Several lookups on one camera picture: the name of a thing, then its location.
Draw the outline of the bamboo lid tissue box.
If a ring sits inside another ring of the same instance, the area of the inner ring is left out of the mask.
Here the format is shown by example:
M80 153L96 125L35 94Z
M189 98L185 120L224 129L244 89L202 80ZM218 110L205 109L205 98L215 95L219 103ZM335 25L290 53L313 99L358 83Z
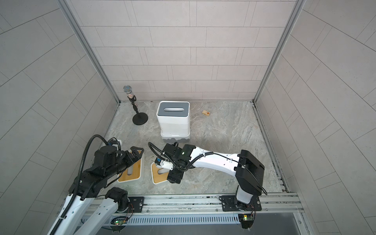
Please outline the bamboo lid tissue box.
M152 183L155 185L162 184L168 182L167 177L169 174L169 169L165 168L158 168L155 163L151 164L151 176L152 176Z
M188 136L190 134L190 127L180 124L164 123L161 126L161 135L163 136Z
M128 168L117 182L122 184L136 184L140 183L144 179L144 159L141 158Z

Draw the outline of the grey lid tissue box front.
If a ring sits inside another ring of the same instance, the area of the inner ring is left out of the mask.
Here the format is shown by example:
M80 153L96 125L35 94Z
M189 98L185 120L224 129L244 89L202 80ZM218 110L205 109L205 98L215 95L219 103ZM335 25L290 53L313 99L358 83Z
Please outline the grey lid tissue box front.
M191 121L190 107L186 101L161 101L156 113L158 122L188 125Z

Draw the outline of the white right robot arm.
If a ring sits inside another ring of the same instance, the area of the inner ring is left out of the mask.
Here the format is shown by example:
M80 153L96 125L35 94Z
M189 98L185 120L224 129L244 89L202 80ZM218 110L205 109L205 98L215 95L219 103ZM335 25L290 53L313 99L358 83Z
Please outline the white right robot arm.
M184 173L192 168L208 168L234 176L238 188L234 199L220 200L236 211L261 211L259 196L264 190L264 165L249 151L239 154L224 154L201 149L194 145L166 144L157 154L155 164L169 170L167 180L172 184L180 184Z

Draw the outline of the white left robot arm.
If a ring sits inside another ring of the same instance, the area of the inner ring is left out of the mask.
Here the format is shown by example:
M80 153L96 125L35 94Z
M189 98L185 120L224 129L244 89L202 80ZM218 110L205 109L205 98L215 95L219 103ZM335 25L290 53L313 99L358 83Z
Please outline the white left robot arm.
M106 145L94 153L92 167L80 171L70 188L63 208L49 230L50 235L94 235L116 212L134 211L134 205L124 189L113 187L108 190L99 207L79 227L82 217L99 197L100 191L108 186L108 180L141 160L144 149L131 147L121 150L118 145Z

